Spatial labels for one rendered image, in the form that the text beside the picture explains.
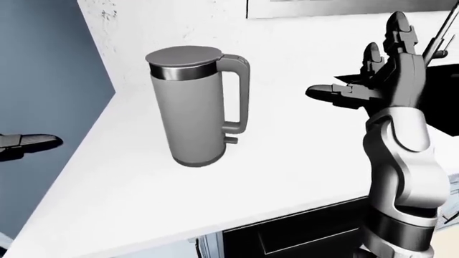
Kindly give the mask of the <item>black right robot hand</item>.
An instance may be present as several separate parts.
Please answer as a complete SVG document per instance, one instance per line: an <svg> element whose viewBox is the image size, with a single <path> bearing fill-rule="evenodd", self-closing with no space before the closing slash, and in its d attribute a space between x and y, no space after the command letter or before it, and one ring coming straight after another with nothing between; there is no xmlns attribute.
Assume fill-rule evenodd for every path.
<svg viewBox="0 0 459 258"><path fill-rule="evenodd" d="M346 85L312 85L306 96L331 102L336 107L364 108L368 116L389 107L418 107L425 87L426 68L422 55L415 53L417 35L403 12L394 12L387 21L384 59L376 43L367 45L360 73L344 77Z"/></svg>

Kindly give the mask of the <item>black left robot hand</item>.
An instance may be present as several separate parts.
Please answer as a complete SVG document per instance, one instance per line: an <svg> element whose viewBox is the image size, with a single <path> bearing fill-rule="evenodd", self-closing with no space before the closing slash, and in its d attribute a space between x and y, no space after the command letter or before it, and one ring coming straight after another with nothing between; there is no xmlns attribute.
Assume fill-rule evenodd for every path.
<svg viewBox="0 0 459 258"><path fill-rule="evenodd" d="M2 135L0 134L0 162L15 161L24 154L36 153L60 147L64 141L56 135Z"/></svg>

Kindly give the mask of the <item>grey electric kettle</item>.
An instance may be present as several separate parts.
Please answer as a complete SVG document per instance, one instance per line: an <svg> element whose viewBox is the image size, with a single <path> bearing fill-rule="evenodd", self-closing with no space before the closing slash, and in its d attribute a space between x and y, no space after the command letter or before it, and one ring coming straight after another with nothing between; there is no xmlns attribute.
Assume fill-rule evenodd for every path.
<svg viewBox="0 0 459 258"><path fill-rule="evenodd" d="M146 55L172 158L186 167L218 161L246 131L250 63L214 47L168 47ZM224 116L222 73L239 77L239 121Z"/></svg>

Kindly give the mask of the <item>chrome sink faucet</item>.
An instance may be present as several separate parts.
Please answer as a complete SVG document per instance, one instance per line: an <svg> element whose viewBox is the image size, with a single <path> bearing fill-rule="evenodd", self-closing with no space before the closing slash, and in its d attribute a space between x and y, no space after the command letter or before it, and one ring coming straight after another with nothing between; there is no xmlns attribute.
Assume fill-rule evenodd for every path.
<svg viewBox="0 0 459 258"><path fill-rule="evenodd" d="M452 10L445 19L443 25L439 29L438 33L434 38L432 38L429 44L426 46L425 51L422 53L422 57L424 59L425 66L429 66L430 62L433 59L442 59L448 56L448 47L449 44L453 41L455 37L453 37L448 43L447 46L440 50L441 44L444 42L444 36L447 34L448 30L450 29L451 25L455 21L456 17L459 15L459 0L456 1L455 5L453 6Z"/></svg>

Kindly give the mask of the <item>black cabinet door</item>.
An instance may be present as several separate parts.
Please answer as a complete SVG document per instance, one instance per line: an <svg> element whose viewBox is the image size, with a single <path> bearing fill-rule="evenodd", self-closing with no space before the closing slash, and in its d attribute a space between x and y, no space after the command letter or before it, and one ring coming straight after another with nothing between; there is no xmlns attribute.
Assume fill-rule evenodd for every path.
<svg viewBox="0 0 459 258"><path fill-rule="evenodd" d="M360 197L228 229L224 258L353 258L368 205Z"/></svg>

